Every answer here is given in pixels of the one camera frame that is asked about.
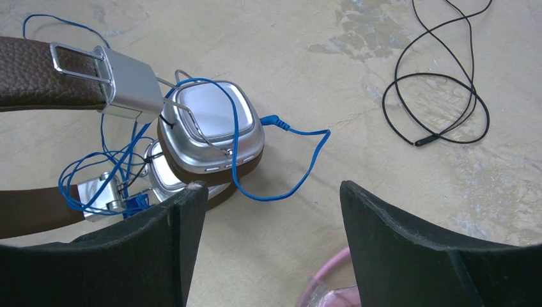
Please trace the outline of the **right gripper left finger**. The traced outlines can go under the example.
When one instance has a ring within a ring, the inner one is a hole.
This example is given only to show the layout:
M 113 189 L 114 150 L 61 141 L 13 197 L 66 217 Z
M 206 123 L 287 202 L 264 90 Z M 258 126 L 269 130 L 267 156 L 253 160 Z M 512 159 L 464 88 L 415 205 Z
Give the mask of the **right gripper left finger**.
M 1 246 L 2 306 L 185 306 L 206 216 L 202 181 L 69 243 Z

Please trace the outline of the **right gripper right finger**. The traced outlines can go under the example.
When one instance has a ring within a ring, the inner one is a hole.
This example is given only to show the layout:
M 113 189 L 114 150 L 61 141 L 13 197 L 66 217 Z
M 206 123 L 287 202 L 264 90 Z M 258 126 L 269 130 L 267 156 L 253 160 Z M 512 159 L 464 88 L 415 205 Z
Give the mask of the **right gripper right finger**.
M 340 202 L 363 306 L 540 306 L 541 245 L 457 233 L 350 180 Z

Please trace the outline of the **pink headphones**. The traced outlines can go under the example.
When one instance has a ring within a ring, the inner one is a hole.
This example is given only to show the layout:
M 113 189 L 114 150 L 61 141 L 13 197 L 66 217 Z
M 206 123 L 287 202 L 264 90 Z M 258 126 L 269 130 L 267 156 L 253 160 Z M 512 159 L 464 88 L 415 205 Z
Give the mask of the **pink headphones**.
M 359 307 L 360 294 L 357 285 L 331 289 L 325 278 L 343 262 L 351 259 L 350 248 L 346 247 L 328 260 L 307 282 L 295 306 L 299 307 Z

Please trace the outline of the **brown silver headphones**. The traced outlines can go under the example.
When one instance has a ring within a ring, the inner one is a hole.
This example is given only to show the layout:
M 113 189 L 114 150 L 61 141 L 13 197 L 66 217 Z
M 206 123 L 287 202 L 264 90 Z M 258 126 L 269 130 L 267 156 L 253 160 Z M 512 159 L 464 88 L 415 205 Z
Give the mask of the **brown silver headphones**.
M 235 83 L 191 79 L 176 71 L 163 95 L 148 64 L 98 45 L 91 51 L 62 43 L 1 38 L 1 110 L 96 110 L 148 124 L 158 120 L 151 177 L 182 184 L 202 180 L 212 206 L 255 169 L 265 135 L 250 100 Z M 115 171 L 80 184 L 1 192 L 1 237 L 46 232 L 83 220 L 128 215 L 126 185 Z

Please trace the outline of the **teal cat ear headphones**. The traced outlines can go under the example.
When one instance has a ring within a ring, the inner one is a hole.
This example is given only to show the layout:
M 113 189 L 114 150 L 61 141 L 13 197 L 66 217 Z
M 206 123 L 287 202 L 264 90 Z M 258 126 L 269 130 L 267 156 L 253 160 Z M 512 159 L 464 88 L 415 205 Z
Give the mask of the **teal cat ear headphones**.
M 454 16 L 430 25 L 418 1 L 410 6 L 421 32 L 398 54 L 392 81 L 382 93 L 386 124 L 405 143 L 422 148 L 436 142 L 472 145 L 490 128 L 490 112 L 476 85 L 474 18 L 492 5 L 467 12 L 444 3 Z

